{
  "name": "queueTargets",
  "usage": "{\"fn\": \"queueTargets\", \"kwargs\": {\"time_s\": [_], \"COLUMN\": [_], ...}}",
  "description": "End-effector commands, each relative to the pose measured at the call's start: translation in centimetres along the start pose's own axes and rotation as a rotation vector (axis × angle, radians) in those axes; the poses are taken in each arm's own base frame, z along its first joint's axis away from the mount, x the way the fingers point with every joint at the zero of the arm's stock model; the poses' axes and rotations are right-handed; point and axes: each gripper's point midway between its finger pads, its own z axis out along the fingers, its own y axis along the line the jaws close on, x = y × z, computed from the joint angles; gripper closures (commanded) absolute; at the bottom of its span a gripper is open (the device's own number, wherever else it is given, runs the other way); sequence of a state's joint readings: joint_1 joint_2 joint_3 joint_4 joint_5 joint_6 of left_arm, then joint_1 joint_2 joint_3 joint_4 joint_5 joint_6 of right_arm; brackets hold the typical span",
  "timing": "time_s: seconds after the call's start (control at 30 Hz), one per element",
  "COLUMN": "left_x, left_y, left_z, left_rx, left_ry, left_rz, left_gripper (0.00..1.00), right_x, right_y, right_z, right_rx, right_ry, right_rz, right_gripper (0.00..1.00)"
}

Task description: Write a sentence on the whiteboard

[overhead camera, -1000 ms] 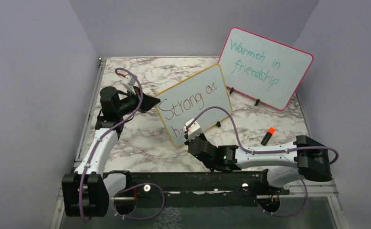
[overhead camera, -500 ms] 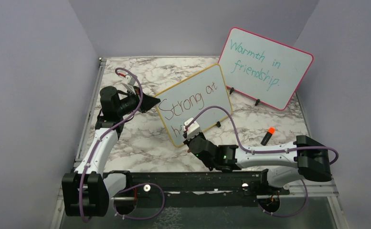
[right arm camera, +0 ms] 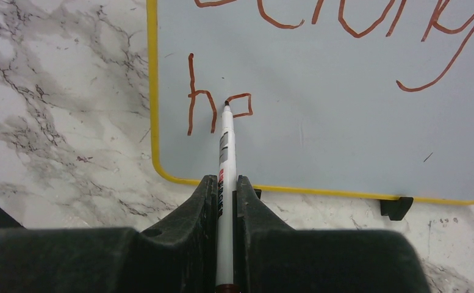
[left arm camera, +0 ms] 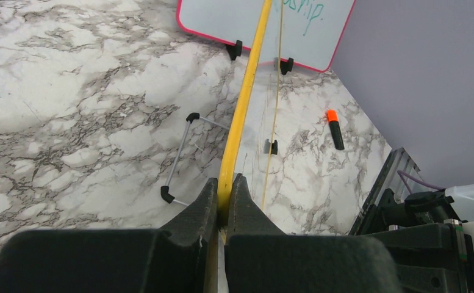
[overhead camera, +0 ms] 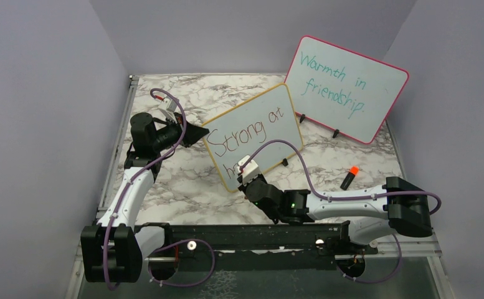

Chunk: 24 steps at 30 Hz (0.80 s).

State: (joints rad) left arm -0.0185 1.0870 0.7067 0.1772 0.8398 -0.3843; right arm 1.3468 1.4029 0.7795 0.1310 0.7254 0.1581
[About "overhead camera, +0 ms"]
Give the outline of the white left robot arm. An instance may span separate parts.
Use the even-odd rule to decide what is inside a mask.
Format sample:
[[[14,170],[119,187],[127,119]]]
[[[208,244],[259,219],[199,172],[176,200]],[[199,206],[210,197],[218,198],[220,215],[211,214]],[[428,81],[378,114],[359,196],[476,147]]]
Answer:
[[[153,187],[162,162],[173,146],[189,148],[209,134],[209,129],[184,123],[183,116],[160,120],[149,113],[130,119],[132,143],[126,153],[123,181],[106,213],[84,227],[80,243],[88,282],[133,283],[143,262],[153,252],[164,256],[173,249],[173,238],[159,226],[136,229],[139,209]]]

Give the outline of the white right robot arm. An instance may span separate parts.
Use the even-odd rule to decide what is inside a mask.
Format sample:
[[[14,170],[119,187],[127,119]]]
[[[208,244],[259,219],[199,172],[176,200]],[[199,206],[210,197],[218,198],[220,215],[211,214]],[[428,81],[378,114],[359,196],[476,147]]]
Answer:
[[[321,192],[308,189],[281,191],[262,174],[239,175],[239,191],[273,223],[301,225],[341,217],[350,221],[337,236],[338,248],[347,254],[386,235],[430,237],[429,193],[393,176],[382,185],[356,191]]]

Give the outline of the yellow framed whiteboard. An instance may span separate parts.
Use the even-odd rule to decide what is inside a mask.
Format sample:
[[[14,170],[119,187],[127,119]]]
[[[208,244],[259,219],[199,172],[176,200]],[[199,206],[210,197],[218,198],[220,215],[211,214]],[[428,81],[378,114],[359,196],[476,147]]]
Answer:
[[[286,84],[263,93],[205,122],[206,148],[221,181],[229,192],[237,191],[237,163],[271,140],[285,140],[296,150],[304,147],[297,116]]]

